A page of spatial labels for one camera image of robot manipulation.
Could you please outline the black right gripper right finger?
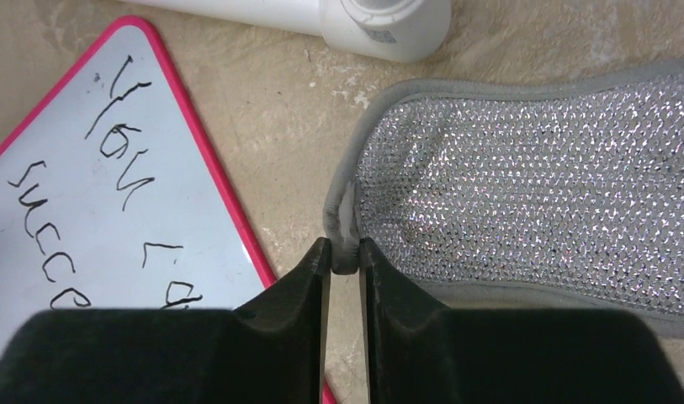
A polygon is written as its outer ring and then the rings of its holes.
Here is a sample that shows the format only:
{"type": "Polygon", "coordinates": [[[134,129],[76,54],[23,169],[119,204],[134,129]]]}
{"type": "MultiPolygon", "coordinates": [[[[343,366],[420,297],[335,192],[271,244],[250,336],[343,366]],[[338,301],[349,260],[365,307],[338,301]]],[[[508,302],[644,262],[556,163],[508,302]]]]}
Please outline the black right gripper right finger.
{"type": "Polygon", "coordinates": [[[359,246],[373,403],[684,403],[656,336],[624,311],[455,309],[359,246]]]}

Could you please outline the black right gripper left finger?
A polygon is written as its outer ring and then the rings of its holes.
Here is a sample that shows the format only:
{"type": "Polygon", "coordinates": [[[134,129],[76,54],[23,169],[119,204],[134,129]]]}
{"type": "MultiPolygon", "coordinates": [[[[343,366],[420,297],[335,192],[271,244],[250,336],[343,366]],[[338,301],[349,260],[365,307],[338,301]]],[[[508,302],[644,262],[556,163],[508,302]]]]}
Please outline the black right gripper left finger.
{"type": "Polygon", "coordinates": [[[331,243],[235,310],[63,310],[0,360],[0,403],[318,403],[331,243]]]}

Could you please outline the pink framed whiteboard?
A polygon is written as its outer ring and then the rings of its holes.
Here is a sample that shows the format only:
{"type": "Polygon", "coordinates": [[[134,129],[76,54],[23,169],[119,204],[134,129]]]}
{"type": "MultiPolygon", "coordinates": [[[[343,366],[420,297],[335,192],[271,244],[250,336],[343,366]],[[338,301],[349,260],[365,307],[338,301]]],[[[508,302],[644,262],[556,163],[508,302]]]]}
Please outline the pink framed whiteboard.
{"type": "Polygon", "coordinates": [[[277,282],[154,26],[116,19],[0,146],[0,360],[33,316],[277,282]]]}

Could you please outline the silver sparkly scrub pad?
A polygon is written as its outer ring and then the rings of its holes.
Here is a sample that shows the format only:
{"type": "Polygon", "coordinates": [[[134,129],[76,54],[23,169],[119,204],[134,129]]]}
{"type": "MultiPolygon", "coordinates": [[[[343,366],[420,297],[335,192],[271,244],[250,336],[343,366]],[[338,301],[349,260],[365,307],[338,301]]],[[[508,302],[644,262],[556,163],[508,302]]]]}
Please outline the silver sparkly scrub pad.
{"type": "Polygon", "coordinates": [[[542,86],[413,79],[367,107],[322,210],[437,298],[632,312],[684,338],[684,59],[542,86]]]}

